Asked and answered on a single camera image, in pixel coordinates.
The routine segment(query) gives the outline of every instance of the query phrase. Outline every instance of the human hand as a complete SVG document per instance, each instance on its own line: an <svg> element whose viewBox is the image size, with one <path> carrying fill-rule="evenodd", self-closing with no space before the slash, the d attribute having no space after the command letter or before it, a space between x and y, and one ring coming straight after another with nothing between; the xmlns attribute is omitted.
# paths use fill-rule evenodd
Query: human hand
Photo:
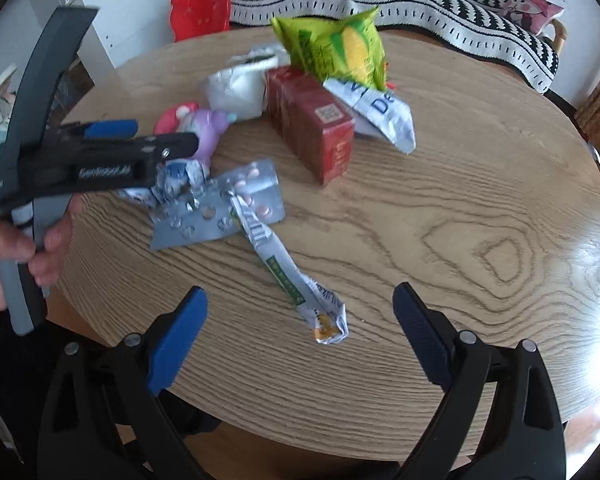
<svg viewBox="0 0 600 480"><path fill-rule="evenodd" d="M0 222L0 259L29 263L29 272L39 286L53 285L60 279L64 257L74 232L73 216L82 209L82 197L74 195L60 221L45 235L45 250L36 254L31 238L7 222ZM0 283L0 311L6 308Z"/></svg>

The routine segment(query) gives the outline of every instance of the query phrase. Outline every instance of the white plastic bag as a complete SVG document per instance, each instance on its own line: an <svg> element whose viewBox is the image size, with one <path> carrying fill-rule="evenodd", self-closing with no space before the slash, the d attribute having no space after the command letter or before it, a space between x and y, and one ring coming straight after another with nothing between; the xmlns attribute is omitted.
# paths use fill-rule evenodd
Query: white plastic bag
<svg viewBox="0 0 600 480"><path fill-rule="evenodd" d="M273 43L254 47L231 61L241 64L216 72L203 82L209 107L233 112L238 121L260 117L266 110L266 72L288 65L288 53L281 44Z"/></svg>

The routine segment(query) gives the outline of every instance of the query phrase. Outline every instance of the red box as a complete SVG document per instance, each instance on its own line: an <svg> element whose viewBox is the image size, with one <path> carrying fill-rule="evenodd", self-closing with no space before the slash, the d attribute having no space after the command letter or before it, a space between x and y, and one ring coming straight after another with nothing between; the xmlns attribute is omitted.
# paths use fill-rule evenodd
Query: red box
<svg viewBox="0 0 600 480"><path fill-rule="evenodd" d="M267 72L269 114L286 144L321 184L345 173L354 120L347 107L310 74L280 67Z"/></svg>

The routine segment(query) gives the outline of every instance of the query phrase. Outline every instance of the qr code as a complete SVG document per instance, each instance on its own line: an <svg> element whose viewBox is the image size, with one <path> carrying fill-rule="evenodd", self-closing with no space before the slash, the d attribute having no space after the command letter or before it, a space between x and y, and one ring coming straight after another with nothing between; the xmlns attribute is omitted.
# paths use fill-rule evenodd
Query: qr code
<svg viewBox="0 0 600 480"><path fill-rule="evenodd" d="M324 124L333 123L344 117L344 114L336 105L326 105L314 110L315 114Z"/></svg>

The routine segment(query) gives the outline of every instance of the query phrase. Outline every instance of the pink toy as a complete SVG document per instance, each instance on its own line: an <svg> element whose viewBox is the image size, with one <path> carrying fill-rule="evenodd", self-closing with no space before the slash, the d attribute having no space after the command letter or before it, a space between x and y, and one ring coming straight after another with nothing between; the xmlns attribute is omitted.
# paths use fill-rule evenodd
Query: pink toy
<svg viewBox="0 0 600 480"><path fill-rule="evenodd" d="M173 132L189 132L196 134L200 145L196 154L191 157L199 160L206 167L211 165L220 136L230 124L235 123L237 116L232 113L206 110L198 103L184 103L170 108L162 114L154 128L155 135L171 134Z"/></svg>

